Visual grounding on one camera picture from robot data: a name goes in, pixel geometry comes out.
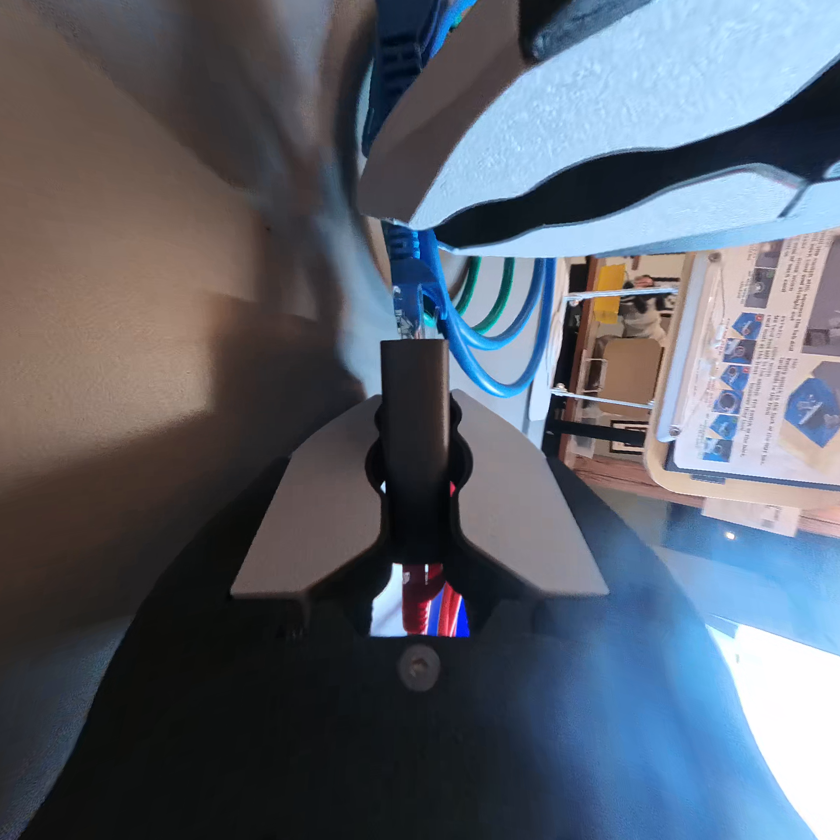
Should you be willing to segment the wooden instruction board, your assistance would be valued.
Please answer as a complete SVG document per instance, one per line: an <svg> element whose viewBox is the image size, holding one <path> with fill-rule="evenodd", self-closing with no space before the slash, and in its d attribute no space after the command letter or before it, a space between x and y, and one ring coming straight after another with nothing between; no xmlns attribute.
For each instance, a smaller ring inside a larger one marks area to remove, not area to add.
<svg viewBox="0 0 840 840"><path fill-rule="evenodd" d="M660 443L653 408L646 471L684 496L837 508L838 228L717 251L686 424Z"/></svg>

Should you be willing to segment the tan cardboard box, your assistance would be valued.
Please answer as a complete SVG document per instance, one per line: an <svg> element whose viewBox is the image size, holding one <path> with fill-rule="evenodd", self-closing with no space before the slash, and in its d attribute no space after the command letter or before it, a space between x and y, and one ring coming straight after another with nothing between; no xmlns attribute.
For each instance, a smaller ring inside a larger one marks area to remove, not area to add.
<svg viewBox="0 0 840 840"><path fill-rule="evenodd" d="M611 339L605 344L602 358L605 378L599 396L646 403L655 395L658 369L664 349L649 339ZM645 422L650 411L600 404L608 415Z"/></svg>

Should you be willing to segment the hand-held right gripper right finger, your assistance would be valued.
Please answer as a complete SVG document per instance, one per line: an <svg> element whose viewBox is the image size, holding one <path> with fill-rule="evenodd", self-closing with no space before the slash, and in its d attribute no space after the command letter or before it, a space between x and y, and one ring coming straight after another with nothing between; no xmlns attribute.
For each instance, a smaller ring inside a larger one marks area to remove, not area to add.
<svg viewBox="0 0 840 840"><path fill-rule="evenodd" d="M544 595L608 595L543 452L466 392L451 396L472 460L458 501L466 540Z"/></svg>

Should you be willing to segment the metal stand rod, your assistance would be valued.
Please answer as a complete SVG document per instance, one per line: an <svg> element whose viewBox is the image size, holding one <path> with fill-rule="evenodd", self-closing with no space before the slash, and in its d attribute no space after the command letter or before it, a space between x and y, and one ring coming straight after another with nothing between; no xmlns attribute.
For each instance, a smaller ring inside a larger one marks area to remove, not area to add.
<svg viewBox="0 0 840 840"><path fill-rule="evenodd" d="M655 400L647 402L631 402L625 400L617 400L610 397L597 396L590 393L570 392L564 386L558 384L550 389L552 396L558 396L567 400L578 400L592 403L602 403L606 405L621 406L628 408L637 408L644 411L651 411L655 407Z"/></svg>
<svg viewBox="0 0 840 840"><path fill-rule="evenodd" d="M616 290L583 290L571 292L563 296L564 305L574 306L579 302L599 298L630 298L630 297L652 297L672 296L679 293L678 287L642 287L642 288L620 288Z"/></svg>

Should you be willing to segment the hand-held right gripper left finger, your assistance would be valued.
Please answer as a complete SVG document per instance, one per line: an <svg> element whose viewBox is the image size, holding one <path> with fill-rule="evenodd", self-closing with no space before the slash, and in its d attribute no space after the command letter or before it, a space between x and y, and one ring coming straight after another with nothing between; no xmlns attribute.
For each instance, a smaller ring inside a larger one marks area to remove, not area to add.
<svg viewBox="0 0 840 840"><path fill-rule="evenodd" d="M231 586L234 599L305 599L375 545L381 499L365 465L381 402L374 395L353 406L292 453Z"/></svg>

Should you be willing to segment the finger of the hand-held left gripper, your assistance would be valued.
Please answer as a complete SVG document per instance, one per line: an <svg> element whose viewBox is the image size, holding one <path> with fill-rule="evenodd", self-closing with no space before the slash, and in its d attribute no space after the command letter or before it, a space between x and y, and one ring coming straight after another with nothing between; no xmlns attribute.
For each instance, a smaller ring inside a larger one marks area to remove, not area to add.
<svg viewBox="0 0 840 840"><path fill-rule="evenodd" d="M551 163L453 154L438 241L470 256L596 256L838 223L838 148L601 148Z"/></svg>
<svg viewBox="0 0 840 840"><path fill-rule="evenodd" d="M522 57L520 2L375 14L358 208L437 238L456 153L553 169L601 148L838 148L838 2L650 2L544 62Z"/></svg>

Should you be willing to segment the white clip bar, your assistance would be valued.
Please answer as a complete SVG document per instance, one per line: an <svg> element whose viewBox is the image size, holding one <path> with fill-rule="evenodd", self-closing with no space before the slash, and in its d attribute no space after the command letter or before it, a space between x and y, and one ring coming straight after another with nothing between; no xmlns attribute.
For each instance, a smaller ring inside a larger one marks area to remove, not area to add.
<svg viewBox="0 0 840 840"><path fill-rule="evenodd" d="M654 399L654 433L657 441L676 440L686 424L690 380L697 360L698 323L703 323L721 282L722 254L701 251L690 255L690 272L680 283L676 309L671 317L668 346L659 367Z"/></svg>

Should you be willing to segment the black ethernet coupler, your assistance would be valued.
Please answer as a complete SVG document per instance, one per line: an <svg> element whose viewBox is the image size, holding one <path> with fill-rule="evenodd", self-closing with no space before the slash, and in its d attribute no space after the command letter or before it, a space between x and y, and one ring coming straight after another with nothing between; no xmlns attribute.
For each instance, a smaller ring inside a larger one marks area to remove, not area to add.
<svg viewBox="0 0 840 840"><path fill-rule="evenodd" d="M381 343L380 440L389 533L401 564L440 561L449 528L448 344Z"/></svg>

